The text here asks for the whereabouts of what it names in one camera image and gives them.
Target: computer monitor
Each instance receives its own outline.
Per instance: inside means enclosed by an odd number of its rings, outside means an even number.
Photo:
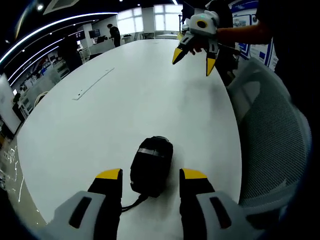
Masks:
[[[89,36],[91,39],[94,39],[96,37],[100,37],[100,30],[97,29],[97,30],[89,31]]]

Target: mesh chair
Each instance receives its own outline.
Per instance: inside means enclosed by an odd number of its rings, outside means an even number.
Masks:
[[[239,204],[247,215],[280,209],[293,196],[308,161],[308,121],[281,79],[254,58],[227,91],[241,143]]]
[[[138,40],[138,35],[139,35],[139,32],[136,32],[134,34],[133,41],[137,41]]]

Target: human hand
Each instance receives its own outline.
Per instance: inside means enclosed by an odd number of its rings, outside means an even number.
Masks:
[[[197,38],[194,43],[191,45],[191,48],[189,50],[192,55],[196,55],[197,53],[201,53],[202,49],[207,49],[209,45],[209,42],[205,38]]]

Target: white table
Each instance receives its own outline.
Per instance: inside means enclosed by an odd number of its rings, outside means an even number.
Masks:
[[[206,75],[205,54],[176,65],[178,41],[135,41],[71,72],[36,106],[17,136],[26,185],[43,218],[87,190],[95,176],[123,169],[122,205],[138,193],[130,166],[140,143],[167,137],[174,153],[167,190],[120,217],[118,239],[181,239],[179,169],[208,176],[216,190],[239,201],[241,148],[236,119],[216,69]],[[79,86],[114,68],[79,100]]]
[[[178,34],[161,34],[157,35],[155,38],[156,39],[177,39]]]

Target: person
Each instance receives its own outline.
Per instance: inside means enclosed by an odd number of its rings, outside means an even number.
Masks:
[[[65,35],[58,48],[58,56],[65,60],[70,72],[82,65],[82,60],[77,51],[78,44],[73,38]]]
[[[282,79],[292,102],[308,118],[312,112],[312,81],[317,76],[316,51],[310,48],[317,45],[315,36],[312,36],[316,28],[312,27],[312,20],[308,24],[305,22],[313,15],[308,7],[311,5],[307,2],[287,5],[285,1],[280,2],[282,4],[277,0],[259,0],[256,25],[218,28],[217,39],[222,44],[269,44],[273,38],[278,57],[274,72]],[[201,52],[201,48],[203,43],[197,42],[190,52],[194,55]]]
[[[110,29],[111,39],[113,39],[113,43],[115,47],[120,46],[120,32],[116,26],[113,26],[111,23],[107,25],[108,29]]]

